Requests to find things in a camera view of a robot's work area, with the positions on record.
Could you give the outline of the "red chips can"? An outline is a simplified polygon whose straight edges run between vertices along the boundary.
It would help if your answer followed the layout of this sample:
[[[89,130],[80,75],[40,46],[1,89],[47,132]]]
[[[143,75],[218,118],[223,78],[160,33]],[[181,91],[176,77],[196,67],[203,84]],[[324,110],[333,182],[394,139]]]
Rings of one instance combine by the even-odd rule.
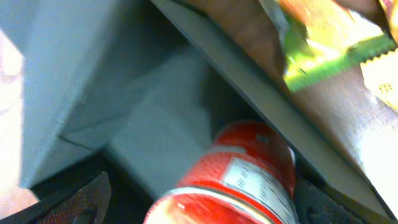
[[[151,223],[298,223],[295,156],[260,121],[225,127],[208,152],[147,212]]]

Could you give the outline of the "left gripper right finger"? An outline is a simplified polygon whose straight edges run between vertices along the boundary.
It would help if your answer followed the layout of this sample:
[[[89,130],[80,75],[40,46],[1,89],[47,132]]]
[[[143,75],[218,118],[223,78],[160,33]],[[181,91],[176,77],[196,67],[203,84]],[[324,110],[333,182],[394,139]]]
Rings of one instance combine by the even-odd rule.
[[[366,224],[364,207],[341,192],[325,185],[317,186],[306,179],[296,182],[294,205],[300,223]]]

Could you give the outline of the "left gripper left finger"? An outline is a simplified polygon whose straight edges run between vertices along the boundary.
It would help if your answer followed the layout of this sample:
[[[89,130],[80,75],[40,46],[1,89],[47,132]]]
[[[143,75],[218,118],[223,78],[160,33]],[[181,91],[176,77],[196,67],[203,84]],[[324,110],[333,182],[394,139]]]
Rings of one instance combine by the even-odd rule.
[[[1,220],[1,224],[103,223],[111,198],[108,174],[81,182]]]

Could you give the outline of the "dark green box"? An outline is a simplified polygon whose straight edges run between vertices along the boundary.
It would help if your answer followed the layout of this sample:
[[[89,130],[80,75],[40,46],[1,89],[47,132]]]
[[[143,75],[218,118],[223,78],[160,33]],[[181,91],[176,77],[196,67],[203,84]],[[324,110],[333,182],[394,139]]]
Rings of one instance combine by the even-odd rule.
[[[397,114],[358,66],[290,93],[257,1],[26,1],[20,184],[108,146],[152,197],[257,112],[326,183],[397,216]]]

